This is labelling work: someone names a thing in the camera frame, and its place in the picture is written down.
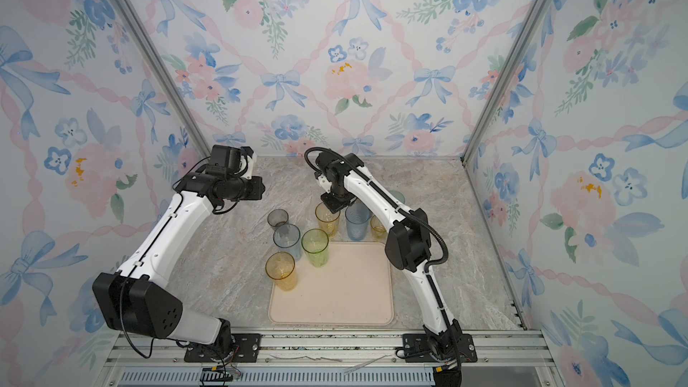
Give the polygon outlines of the tall yellow plastic cup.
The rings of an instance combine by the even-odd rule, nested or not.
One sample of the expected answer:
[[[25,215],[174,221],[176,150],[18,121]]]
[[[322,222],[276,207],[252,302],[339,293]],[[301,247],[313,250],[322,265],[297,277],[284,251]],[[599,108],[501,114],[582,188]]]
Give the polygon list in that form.
[[[340,213],[333,213],[323,202],[315,208],[315,217],[319,228],[322,229],[330,238],[337,235],[340,226]]]

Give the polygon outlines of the tall green plastic cup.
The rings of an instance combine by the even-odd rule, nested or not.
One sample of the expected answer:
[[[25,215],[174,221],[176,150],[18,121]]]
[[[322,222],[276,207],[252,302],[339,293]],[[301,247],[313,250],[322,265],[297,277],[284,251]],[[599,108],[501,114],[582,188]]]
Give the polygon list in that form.
[[[321,268],[328,262],[329,242],[329,235],[322,229],[310,229],[302,236],[303,251],[313,267]]]

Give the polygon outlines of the light blue plastic cup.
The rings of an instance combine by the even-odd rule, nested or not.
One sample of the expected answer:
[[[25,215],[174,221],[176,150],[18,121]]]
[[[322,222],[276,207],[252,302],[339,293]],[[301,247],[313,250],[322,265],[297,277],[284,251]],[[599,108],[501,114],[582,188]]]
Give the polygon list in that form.
[[[301,259],[301,231],[298,226],[284,223],[274,230],[272,239],[280,252],[291,254],[296,262]]]

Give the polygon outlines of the tall orange plastic cup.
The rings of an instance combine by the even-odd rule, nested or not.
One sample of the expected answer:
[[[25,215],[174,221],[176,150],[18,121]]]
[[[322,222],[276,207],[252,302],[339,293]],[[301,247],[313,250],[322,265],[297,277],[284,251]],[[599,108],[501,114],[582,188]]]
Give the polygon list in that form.
[[[291,291],[297,286],[296,262],[291,254],[277,252],[271,255],[264,269],[266,275],[280,290]]]

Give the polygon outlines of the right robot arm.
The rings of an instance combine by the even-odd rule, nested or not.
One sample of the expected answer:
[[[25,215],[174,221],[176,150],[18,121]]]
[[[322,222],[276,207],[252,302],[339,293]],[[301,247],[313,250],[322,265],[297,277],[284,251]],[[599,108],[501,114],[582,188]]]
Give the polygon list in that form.
[[[324,190],[321,200],[333,213],[361,202],[386,228],[385,254],[403,272],[419,303],[423,329],[440,361],[460,364],[459,322],[446,306],[433,268],[446,263],[449,251],[426,213],[412,210],[376,180],[354,154],[343,156],[324,147],[308,149],[306,164]]]

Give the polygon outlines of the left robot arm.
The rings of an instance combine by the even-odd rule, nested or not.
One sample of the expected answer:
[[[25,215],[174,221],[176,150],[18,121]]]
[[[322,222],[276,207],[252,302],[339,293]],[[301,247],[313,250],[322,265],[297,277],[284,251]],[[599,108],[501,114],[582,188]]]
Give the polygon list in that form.
[[[186,342],[206,357],[226,359],[236,349],[229,321],[187,309],[168,291],[171,274],[195,231],[226,203],[258,201],[265,187],[253,161],[213,161],[179,180],[170,206],[149,236],[115,272],[102,272],[92,291],[107,327],[125,336]]]

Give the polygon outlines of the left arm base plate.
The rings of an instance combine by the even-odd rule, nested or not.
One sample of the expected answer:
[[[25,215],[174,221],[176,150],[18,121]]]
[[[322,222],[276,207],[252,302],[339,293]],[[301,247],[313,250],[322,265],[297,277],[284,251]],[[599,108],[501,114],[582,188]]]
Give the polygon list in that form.
[[[186,363],[255,363],[261,348],[259,333],[231,334],[211,345],[192,343],[186,348]]]

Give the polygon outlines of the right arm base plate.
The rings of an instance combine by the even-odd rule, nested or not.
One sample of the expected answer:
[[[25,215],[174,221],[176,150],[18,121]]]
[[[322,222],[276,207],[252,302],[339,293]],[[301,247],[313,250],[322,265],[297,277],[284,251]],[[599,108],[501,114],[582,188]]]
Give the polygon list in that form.
[[[408,363],[451,363],[456,358],[460,363],[476,363],[477,349],[473,338],[467,333],[449,333],[444,336],[433,334],[406,333],[401,336],[402,346],[397,349],[397,357]]]

